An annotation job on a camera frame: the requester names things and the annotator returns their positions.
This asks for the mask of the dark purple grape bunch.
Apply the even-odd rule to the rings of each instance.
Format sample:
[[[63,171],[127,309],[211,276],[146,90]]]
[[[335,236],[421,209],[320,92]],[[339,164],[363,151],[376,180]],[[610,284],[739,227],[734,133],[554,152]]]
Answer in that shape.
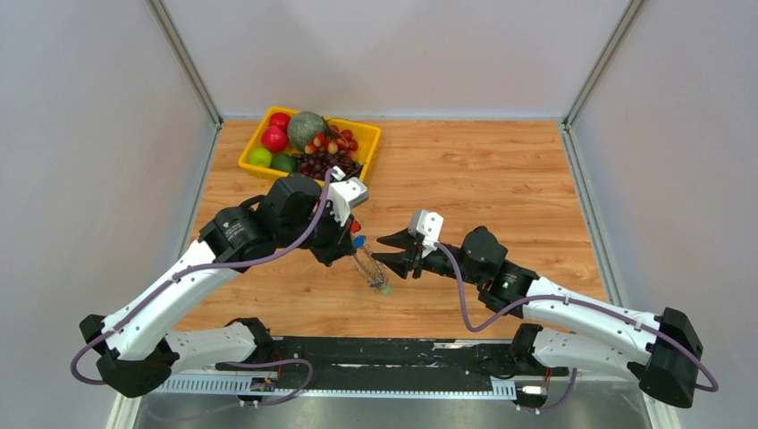
[[[358,177],[363,170],[363,165],[358,162],[357,154],[353,151],[339,150],[335,154],[318,152],[310,155],[295,153],[292,157],[298,173],[320,181],[330,168],[339,167],[347,177]]]

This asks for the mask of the green melon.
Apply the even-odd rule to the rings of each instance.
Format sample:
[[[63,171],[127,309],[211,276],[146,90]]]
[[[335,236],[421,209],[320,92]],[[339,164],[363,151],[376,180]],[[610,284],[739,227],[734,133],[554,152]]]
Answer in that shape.
[[[291,117],[287,127],[287,136],[293,147],[304,151],[305,146],[316,134],[326,134],[327,129],[328,123],[323,116],[311,111],[301,111]]]

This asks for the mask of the blue key tag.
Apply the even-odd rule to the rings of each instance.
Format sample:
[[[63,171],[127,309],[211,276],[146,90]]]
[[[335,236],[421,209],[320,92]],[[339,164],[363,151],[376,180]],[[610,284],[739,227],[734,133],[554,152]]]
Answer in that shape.
[[[363,248],[366,245],[366,236],[358,235],[353,238],[352,245],[355,249]]]

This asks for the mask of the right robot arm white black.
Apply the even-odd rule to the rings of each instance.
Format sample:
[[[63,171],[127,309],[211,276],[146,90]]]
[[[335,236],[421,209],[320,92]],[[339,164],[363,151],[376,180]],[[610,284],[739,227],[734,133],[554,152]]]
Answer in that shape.
[[[686,313],[665,307],[659,314],[618,307],[574,292],[510,262],[507,248],[486,227],[470,231],[460,246],[441,243],[426,231],[405,230],[379,238],[392,253],[372,258],[400,278],[424,272],[450,277],[459,298],[466,285],[493,312],[479,332],[506,315],[523,319],[510,346],[522,373],[539,366],[570,367],[637,383],[646,395],[676,408],[691,408],[701,385],[703,344]]]

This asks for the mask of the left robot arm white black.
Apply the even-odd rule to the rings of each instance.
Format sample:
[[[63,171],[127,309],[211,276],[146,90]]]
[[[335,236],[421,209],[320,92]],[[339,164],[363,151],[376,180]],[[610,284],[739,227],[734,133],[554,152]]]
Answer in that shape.
[[[178,261],[131,303],[80,322],[84,349],[98,355],[96,384],[137,398],[189,370],[272,366],[273,338],[255,317],[196,332],[179,332],[176,324],[249,268],[293,250],[305,249],[327,266],[353,256],[352,211],[367,198],[362,181],[331,169],[324,184],[292,173],[264,195],[219,211]]]

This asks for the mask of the red apple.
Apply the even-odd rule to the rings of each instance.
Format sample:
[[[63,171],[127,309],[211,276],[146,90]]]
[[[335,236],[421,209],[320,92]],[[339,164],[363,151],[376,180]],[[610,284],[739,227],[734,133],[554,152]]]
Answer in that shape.
[[[285,131],[272,125],[263,131],[261,144],[269,152],[278,154],[288,147],[289,139]]]
[[[291,116],[284,112],[275,112],[271,114],[269,118],[269,125],[274,126],[281,130],[282,132],[286,133],[289,123],[291,120]]]

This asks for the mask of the red cherry bunch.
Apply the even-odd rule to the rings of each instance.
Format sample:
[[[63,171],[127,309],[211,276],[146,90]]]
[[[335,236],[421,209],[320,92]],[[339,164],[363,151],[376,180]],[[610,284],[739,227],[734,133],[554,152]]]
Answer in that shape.
[[[353,139],[351,130],[339,130],[336,126],[328,126],[327,133],[316,134],[303,152],[308,156],[348,158],[357,161],[358,143]]]

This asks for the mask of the red apple lower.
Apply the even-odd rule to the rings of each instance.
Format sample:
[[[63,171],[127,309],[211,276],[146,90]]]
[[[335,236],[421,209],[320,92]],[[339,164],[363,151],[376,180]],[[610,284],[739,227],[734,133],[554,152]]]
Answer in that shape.
[[[263,131],[261,144],[269,152],[278,154],[288,147],[289,139],[285,131],[272,125]]]

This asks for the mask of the light green lime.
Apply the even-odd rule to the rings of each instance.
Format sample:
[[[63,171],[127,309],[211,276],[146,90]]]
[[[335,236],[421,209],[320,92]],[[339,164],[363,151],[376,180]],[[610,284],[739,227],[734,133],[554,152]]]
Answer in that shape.
[[[260,168],[269,168],[273,161],[273,153],[265,147],[256,147],[248,152],[246,161],[248,164]]]

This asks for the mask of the red apple upper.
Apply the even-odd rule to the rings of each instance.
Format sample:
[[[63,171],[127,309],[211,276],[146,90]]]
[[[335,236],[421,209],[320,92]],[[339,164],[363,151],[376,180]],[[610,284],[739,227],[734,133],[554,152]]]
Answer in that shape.
[[[286,133],[289,123],[291,120],[291,116],[284,112],[275,112],[271,114],[269,118],[269,125],[274,126],[281,130],[282,132]]]

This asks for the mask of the yellow plastic tray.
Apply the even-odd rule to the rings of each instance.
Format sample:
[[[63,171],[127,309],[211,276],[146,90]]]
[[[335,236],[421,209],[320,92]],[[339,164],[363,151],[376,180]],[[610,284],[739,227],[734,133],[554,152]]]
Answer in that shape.
[[[276,180],[293,172],[322,182],[325,171],[340,167],[347,177],[365,181],[381,131],[374,125],[271,107],[238,159],[247,173]]]

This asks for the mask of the dark green lime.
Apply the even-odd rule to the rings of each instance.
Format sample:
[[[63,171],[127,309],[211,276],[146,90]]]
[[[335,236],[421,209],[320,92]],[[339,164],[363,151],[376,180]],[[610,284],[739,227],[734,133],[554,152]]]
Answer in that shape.
[[[279,172],[292,173],[298,171],[299,163],[289,154],[277,154],[272,158],[270,167]]]

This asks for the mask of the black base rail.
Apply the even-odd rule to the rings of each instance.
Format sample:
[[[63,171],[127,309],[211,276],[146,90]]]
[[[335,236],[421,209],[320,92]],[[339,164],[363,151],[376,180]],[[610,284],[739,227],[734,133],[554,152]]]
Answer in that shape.
[[[296,336],[213,368],[249,375],[247,393],[379,398],[509,399],[518,378],[542,383],[569,373],[518,356],[509,341]]]

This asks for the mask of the grey disc keyring with rings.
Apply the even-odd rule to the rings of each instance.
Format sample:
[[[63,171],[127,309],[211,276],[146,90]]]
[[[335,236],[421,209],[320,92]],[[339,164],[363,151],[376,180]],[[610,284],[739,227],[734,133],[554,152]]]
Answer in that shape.
[[[368,287],[382,294],[380,289],[383,286],[390,286],[389,279],[382,264],[377,263],[372,258],[373,254],[374,252],[366,243],[363,248],[356,249],[353,260],[358,273],[364,278]]]

